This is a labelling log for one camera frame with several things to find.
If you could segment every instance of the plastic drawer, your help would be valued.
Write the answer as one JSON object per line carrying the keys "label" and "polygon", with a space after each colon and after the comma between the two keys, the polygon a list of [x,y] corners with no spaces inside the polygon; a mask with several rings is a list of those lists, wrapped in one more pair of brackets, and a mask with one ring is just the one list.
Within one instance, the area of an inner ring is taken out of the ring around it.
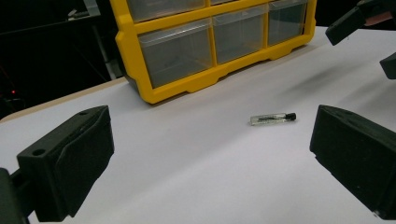
{"label": "plastic drawer", "polygon": [[213,6],[216,4],[221,4],[221,3],[231,2],[231,1],[235,1],[235,0],[211,0],[210,4]]}
{"label": "plastic drawer", "polygon": [[227,63],[262,49],[263,14],[266,12],[265,4],[213,18],[218,63]]}
{"label": "plastic drawer", "polygon": [[152,88],[212,66],[210,19],[139,36]]}
{"label": "plastic drawer", "polygon": [[269,4],[268,45],[301,35],[308,0],[280,0]]}
{"label": "plastic drawer", "polygon": [[[308,43],[315,32],[317,1],[203,0],[199,7],[186,4],[194,3],[192,0],[110,0],[110,3],[119,27],[116,41],[125,76],[144,101],[156,104],[184,92],[207,88],[238,69],[276,60]],[[158,7],[160,11],[171,8],[169,13],[174,15],[154,13],[153,17],[161,17],[145,21],[148,13],[138,5],[135,9],[145,19],[136,22],[131,6],[142,2],[144,7]],[[178,13],[179,5],[184,5],[183,10],[187,11]],[[297,20],[292,22],[297,32],[284,25],[289,22],[284,14],[290,13]]]}
{"label": "plastic drawer", "polygon": [[205,0],[128,0],[134,21],[147,21],[202,8]]}

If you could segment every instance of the white table surface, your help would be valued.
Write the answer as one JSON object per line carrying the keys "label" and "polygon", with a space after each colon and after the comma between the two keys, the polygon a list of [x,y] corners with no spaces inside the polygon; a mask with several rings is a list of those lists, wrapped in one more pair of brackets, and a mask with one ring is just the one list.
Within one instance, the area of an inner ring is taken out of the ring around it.
{"label": "white table surface", "polygon": [[[0,166],[14,172],[34,141],[78,111],[109,105],[115,154],[64,223],[389,223],[333,178],[309,143],[319,105],[396,130],[396,81],[379,64],[396,51],[396,32],[361,30],[333,47],[324,31],[286,57],[163,104],[144,103],[122,82],[3,122]],[[272,113],[297,120],[248,125]]]}

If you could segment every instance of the screw hole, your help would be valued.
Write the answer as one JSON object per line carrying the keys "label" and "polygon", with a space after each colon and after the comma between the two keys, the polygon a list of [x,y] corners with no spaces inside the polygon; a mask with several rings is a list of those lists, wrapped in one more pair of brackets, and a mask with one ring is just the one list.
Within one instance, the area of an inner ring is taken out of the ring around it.
{"label": "screw hole", "polygon": [[44,154],[44,152],[46,152],[46,149],[38,149],[38,150],[33,151],[33,155],[39,156],[39,155]]}

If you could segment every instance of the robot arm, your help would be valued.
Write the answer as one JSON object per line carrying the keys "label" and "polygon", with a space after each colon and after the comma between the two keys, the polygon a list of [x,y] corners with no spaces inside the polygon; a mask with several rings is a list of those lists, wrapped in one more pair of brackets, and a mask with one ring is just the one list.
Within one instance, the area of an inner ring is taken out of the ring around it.
{"label": "robot arm", "polygon": [[[333,45],[337,45],[357,29],[365,24],[371,24],[378,17],[392,17],[396,23],[396,0],[361,0],[327,29],[326,36]],[[396,79],[396,53],[380,63],[387,77]]]}

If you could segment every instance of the black cap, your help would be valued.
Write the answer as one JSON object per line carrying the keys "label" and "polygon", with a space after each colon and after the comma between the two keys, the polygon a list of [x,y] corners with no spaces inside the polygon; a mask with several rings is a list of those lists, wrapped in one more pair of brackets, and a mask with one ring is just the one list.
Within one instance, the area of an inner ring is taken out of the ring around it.
{"label": "black cap", "polygon": [[297,119],[297,116],[295,113],[287,114],[285,117],[286,120],[295,120]]}

